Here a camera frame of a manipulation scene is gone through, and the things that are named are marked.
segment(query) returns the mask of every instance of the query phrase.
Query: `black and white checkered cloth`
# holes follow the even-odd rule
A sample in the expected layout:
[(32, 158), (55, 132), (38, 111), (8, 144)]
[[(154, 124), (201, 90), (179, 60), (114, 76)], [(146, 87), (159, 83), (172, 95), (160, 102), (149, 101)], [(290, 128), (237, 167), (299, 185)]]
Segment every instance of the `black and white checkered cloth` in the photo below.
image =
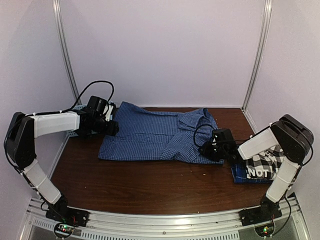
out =
[(245, 160), (246, 177), (248, 179), (274, 180), (283, 160), (284, 152), (281, 147), (273, 146), (253, 158)]

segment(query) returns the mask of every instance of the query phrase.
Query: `wall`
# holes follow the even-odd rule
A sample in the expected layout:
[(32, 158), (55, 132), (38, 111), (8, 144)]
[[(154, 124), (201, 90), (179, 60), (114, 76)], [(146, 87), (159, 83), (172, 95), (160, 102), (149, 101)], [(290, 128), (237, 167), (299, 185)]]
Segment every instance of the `wall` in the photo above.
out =
[(313, 161), (294, 190), (312, 239), (319, 237), (320, 2), (273, 1), (272, 18), (248, 111), (258, 130), (289, 113), (315, 136)]
[[(51, 0), (0, 2), (0, 139), (14, 112), (69, 107), (74, 99), (62, 62)], [(36, 140), (38, 161), (49, 173), (64, 134)], [(14, 240), (32, 191), (0, 147), (0, 239)]]
[[(64, 0), (75, 79), (141, 107), (240, 107), (264, 0)], [(92, 86), (84, 94), (110, 94)]]

